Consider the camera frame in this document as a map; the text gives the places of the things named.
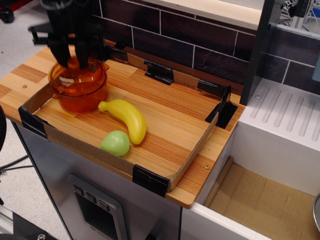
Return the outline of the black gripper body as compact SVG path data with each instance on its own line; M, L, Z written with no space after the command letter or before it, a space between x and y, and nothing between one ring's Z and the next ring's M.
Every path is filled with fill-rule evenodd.
M101 53L105 47L103 28L100 24L85 23L76 33L71 33L66 25L53 29L50 23L42 23L28 27L35 45L73 45L84 42L90 54Z

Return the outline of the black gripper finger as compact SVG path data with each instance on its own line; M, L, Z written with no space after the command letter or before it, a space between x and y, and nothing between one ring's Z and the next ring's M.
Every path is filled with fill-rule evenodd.
M77 41L75 44L75 54L81 69L88 65L89 47L87 41Z
M71 58L68 44L62 41L49 40L48 47L50 48L57 62L61 66L67 68L68 60Z

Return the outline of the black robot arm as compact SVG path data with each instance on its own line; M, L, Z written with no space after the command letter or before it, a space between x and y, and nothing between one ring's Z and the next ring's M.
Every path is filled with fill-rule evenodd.
M74 46L81 69L104 47L103 27L92 21L88 0L41 0L48 22L30 26L35 45L47 45L58 64L68 67Z

